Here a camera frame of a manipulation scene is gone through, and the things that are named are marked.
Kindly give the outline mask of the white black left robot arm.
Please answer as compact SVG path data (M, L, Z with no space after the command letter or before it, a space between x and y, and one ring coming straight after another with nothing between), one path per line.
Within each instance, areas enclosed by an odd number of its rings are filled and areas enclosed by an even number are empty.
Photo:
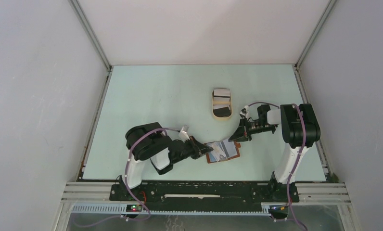
M187 159L199 159L213 148L188 134L189 127L163 128L158 122L135 126L125 134L128 162L121 194L127 200L138 198L139 186L146 162L150 161L159 175L173 169L174 164Z

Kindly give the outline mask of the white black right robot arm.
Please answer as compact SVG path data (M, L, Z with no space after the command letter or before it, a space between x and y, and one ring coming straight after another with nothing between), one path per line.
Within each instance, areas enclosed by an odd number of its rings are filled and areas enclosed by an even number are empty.
M284 185L295 182L295 175L303 156L320 140L321 131L313 106L309 103L283 104L271 109L271 104L260 103L257 107L258 119L249 116L249 105L240 111L240 121L229 141L251 141L254 134L262 132L274 133L281 128L285 148L276 169L272 172L268 186L268 197L280 201L287 194Z

